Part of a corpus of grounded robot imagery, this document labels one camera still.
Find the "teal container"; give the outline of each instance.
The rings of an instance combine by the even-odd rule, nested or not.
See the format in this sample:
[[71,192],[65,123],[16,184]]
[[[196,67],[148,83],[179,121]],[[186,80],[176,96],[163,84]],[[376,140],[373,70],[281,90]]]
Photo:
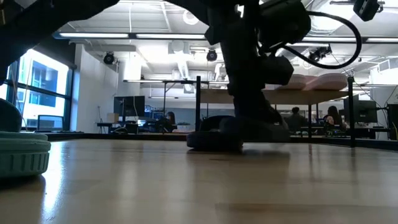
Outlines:
[[47,171],[51,149],[47,140],[43,134],[0,132],[0,179]]

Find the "pink cushion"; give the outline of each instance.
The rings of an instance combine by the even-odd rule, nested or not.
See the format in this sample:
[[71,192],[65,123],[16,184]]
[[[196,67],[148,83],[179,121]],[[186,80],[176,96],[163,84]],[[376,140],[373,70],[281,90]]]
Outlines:
[[305,75],[293,74],[289,83],[285,86],[277,85],[276,90],[302,90],[304,89],[307,80]]
[[327,73],[307,83],[305,90],[342,90],[347,87],[347,77],[342,73]]

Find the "black mechanical arm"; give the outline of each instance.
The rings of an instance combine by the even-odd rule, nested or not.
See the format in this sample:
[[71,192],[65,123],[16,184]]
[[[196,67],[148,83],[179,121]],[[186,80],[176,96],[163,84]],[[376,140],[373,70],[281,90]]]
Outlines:
[[[37,0],[13,21],[0,27],[0,70],[5,70],[27,50],[37,45],[69,21],[88,19],[119,0]],[[209,25],[205,36],[210,44],[221,44],[230,83],[229,94],[234,97],[236,116],[275,123],[280,118],[262,94],[266,83],[286,85],[293,66],[285,57],[276,57],[283,47],[302,40],[311,28],[309,15],[300,0],[270,0],[259,5],[258,0],[167,0],[193,13]],[[237,5],[244,5],[241,17]],[[361,50],[361,37],[349,21],[340,19],[354,31],[357,51],[340,67],[352,63]],[[316,62],[305,58],[316,65]],[[0,73],[0,85],[6,74]]]

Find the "ceiling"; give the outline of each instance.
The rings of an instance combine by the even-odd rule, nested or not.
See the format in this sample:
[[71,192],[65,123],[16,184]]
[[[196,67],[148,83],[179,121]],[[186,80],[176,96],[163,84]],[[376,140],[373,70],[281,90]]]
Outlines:
[[[327,0],[303,0],[303,5],[308,5],[308,9],[312,8],[315,3]],[[19,0],[23,6],[28,6],[33,0]],[[398,1],[386,0],[389,7],[398,7]],[[197,22],[195,25],[189,25],[184,21],[185,9],[174,6],[165,1],[152,0],[126,0],[121,1],[117,5],[104,10],[102,13],[85,21],[74,21],[65,24],[60,31],[62,32],[160,32],[160,33],[196,33],[203,34],[207,30],[207,26]],[[188,19],[193,16],[190,13],[186,14]],[[398,36],[398,27],[393,24],[398,24],[398,14],[394,9],[389,9],[385,12],[377,14],[376,17],[369,22],[363,22],[354,15],[351,19],[362,35],[376,35],[376,36]],[[352,36],[351,31],[347,27],[340,27],[331,35]],[[156,73],[171,73],[173,69],[177,69],[177,63],[169,60],[169,42],[167,40],[79,40],[83,44],[99,46],[93,53],[101,58],[105,51],[101,48],[105,46],[135,45],[143,57],[145,64],[143,66],[143,74],[150,76]],[[207,41],[188,41],[189,45],[201,47],[215,47],[210,46]],[[332,44],[333,54],[336,55],[341,62],[348,59],[354,52],[354,45],[347,44]],[[127,52],[115,52],[115,55],[123,61],[128,57]],[[368,60],[379,60],[385,56],[398,55],[398,45],[364,45],[361,55],[364,60],[359,63],[354,63],[350,66],[355,67],[361,65]],[[319,68],[310,67],[303,63],[302,60],[297,60],[294,57],[289,58],[295,65],[295,73],[304,75],[320,75],[329,71]],[[190,70],[212,70],[214,71],[218,62],[207,62],[206,53],[195,54],[187,65]],[[327,58],[322,63],[337,64],[333,57]]]

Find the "wooden floor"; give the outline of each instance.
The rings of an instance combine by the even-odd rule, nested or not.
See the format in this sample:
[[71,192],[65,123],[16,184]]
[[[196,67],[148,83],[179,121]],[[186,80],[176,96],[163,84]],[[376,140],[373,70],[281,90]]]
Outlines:
[[398,154],[247,144],[53,142],[49,170],[0,190],[0,223],[398,223]]

